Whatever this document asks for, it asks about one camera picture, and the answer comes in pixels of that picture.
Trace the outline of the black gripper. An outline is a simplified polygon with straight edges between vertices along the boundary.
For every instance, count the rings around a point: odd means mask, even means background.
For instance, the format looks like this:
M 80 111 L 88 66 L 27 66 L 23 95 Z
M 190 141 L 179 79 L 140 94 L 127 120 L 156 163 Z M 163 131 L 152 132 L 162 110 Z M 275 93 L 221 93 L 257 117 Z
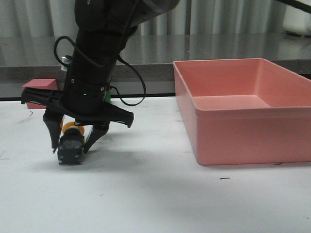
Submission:
M 64 115 L 77 120 L 79 125 L 92 125 L 84 145 L 84 153 L 109 130 L 106 122 L 116 122 L 131 127 L 132 112 L 121 109 L 105 101 L 109 84 L 90 84 L 77 78 L 66 81 L 64 89 L 49 90 L 26 87 L 21 94 L 21 103 L 35 103 L 46 107 L 43 122 L 46 124 L 52 152 L 58 147 Z

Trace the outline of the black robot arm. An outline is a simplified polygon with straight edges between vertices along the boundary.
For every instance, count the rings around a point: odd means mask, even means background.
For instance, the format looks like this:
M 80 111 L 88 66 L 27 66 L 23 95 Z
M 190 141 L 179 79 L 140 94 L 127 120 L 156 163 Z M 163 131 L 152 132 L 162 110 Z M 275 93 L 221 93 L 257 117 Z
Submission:
M 62 120 L 74 118 L 78 126 L 91 125 L 84 150 L 106 134 L 110 122 L 128 127 L 134 115 L 105 101 L 120 52 L 139 24 L 172 10 L 176 0 L 77 0 L 74 6 L 78 34 L 72 41 L 74 52 L 67 64 L 63 90 L 27 87 L 21 103 L 46 107 L 43 116 L 52 142 L 59 145 Z

